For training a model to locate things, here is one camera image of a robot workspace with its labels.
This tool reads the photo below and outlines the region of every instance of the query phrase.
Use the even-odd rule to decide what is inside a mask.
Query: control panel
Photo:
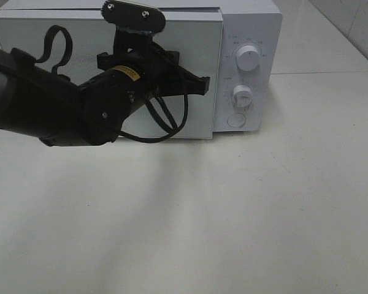
[[[224,15],[214,132],[259,128],[282,16]]]

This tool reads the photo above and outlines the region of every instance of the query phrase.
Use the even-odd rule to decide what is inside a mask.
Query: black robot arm
[[[184,128],[188,95],[206,94],[210,78],[199,78],[180,67],[179,52],[165,51],[153,42],[153,36],[166,24],[158,9],[107,1],[101,12],[106,21],[116,25],[113,54],[99,54],[98,68],[104,72],[80,86],[57,74],[72,54],[72,39],[65,28],[49,29],[40,59],[16,48],[9,54],[0,50],[0,129],[37,137],[48,146],[97,146],[113,142],[119,135],[157,143]],[[36,64],[50,57],[59,32],[66,38],[66,52],[52,72],[47,72]],[[181,124],[163,100],[177,95],[184,96]],[[151,99],[160,104],[169,123],[160,117]],[[121,130],[125,119],[143,105],[167,135],[139,138]]]

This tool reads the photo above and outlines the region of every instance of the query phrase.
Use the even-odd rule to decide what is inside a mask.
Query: white table
[[[274,1],[283,22],[273,74],[368,72],[368,60],[308,0]]]
[[[368,73],[274,75],[212,141],[0,131],[3,293],[368,293]]]

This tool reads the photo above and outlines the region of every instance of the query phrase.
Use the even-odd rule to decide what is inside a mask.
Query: white microwave
[[[205,96],[190,95],[188,122],[175,137],[212,138],[213,132],[258,130],[282,23],[277,6],[271,0],[137,2],[159,8],[166,17],[155,42],[179,51],[185,69],[210,77]],[[0,46],[40,56],[49,27],[65,27],[74,52],[61,71],[81,84],[101,72],[96,56],[112,50],[115,27],[101,16],[102,5],[101,0],[10,0],[0,8]],[[52,60],[43,69],[57,63],[63,47],[64,38],[58,36]],[[181,100],[170,97],[166,103],[180,120]],[[123,130],[141,137],[164,134],[145,107],[125,121]]]

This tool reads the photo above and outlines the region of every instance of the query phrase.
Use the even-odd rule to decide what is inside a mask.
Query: white knob
[[[236,53],[236,63],[241,70],[249,72],[256,69],[260,62],[260,50],[254,45],[245,45]]]
[[[233,105],[235,107],[246,107],[253,102],[253,93],[248,86],[239,85],[232,92]]]

